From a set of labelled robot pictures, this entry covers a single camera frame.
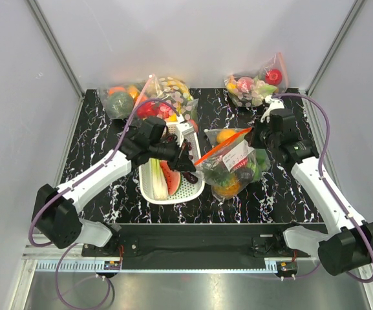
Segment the zip bag orange slider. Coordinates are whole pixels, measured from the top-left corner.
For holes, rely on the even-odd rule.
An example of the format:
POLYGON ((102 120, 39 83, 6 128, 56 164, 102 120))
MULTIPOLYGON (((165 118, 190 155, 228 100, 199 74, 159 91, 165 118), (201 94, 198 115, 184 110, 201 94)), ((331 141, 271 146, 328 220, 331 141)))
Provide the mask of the zip bag orange slider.
POLYGON ((229 128, 204 131, 212 149, 195 162, 195 167, 211 190, 229 174, 234 174, 240 181, 241 192, 249 184, 260 181, 263 172, 270 168, 266 150, 249 146, 250 132, 251 129, 229 128))

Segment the fake pineapple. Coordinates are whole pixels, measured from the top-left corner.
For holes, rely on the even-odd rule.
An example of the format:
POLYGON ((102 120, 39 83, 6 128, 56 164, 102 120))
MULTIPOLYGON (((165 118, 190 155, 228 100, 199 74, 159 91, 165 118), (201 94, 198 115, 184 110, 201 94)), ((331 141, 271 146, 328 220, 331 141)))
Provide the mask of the fake pineapple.
POLYGON ((213 195, 218 200, 228 200, 240 192, 240 181, 234 174, 229 174, 227 178, 212 186, 213 195))

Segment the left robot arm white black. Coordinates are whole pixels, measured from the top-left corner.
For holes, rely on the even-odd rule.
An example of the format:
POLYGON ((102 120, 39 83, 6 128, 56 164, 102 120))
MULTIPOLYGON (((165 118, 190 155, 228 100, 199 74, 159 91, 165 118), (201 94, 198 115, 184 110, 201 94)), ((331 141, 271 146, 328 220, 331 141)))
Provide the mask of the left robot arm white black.
POLYGON ((116 148, 98 163, 66 183, 57 187, 46 184, 38 190, 31 228, 38 229, 58 249, 86 243, 106 256, 113 255, 119 247, 116 229, 84 220, 79 213, 111 183, 150 159, 166 161, 173 171, 195 172, 189 154, 194 133, 192 124, 184 121, 176 124, 172 134, 158 117, 147 118, 137 127, 126 125, 116 148))

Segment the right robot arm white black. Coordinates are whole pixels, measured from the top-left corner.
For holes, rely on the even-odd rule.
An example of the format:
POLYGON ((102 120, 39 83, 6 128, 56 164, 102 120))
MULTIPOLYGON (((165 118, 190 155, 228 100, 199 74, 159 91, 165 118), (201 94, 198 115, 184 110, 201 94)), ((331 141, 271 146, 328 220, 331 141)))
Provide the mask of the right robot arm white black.
POLYGON ((348 274, 361 283, 373 282, 373 222, 353 208, 333 182, 314 142, 301 139, 293 112, 283 94, 265 98, 267 109, 254 125, 250 145, 268 149, 273 159, 303 187, 321 215, 327 232, 289 224, 273 239, 274 251, 287 256, 298 250, 319 259, 332 276, 348 274))

